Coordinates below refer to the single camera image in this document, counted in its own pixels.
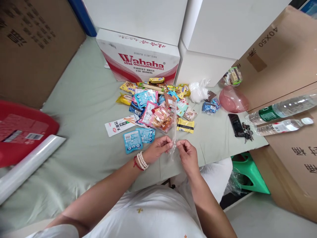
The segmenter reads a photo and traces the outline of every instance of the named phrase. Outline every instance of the red string bracelet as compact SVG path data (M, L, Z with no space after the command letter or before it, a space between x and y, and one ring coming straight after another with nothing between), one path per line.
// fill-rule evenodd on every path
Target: red string bracelet
M133 158L133 161L134 161L133 167L137 166L139 170L144 171L144 169L142 169L142 168L138 165L138 163L135 161L135 158L136 158L136 156Z

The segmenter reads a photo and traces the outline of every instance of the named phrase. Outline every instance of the green plastic stool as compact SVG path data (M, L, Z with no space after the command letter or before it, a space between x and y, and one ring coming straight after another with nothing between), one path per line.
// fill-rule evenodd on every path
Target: green plastic stool
M236 172L248 177L250 181L252 182L252 185L242 185L237 180L236 182L239 183L241 185L241 188L243 189L260 192L260 193L271 194L257 166L255 165L250 153L243 152L240 155L244 158L245 161L232 161L233 172Z

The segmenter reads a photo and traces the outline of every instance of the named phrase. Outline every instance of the mobile phone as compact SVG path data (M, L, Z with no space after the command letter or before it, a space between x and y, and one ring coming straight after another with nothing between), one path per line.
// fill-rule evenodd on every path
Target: mobile phone
M243 127L237 114L228 114L235 137L245 137Z

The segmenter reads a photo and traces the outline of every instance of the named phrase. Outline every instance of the white shirt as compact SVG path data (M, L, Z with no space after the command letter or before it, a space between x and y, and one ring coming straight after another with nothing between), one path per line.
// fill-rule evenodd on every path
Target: white shirt
M27 238L78 238L72 225L59 225ZM176 191L153 186L138 193L98 224L85 238L206 237L196 211Z

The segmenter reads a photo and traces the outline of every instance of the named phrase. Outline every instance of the pink plastic bowl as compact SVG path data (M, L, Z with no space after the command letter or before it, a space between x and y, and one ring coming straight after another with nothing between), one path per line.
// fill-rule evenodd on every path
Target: pink plastic bowl
M219 101L228 112L240 113L249 109L249 100L232 85L226 86L221 91Z

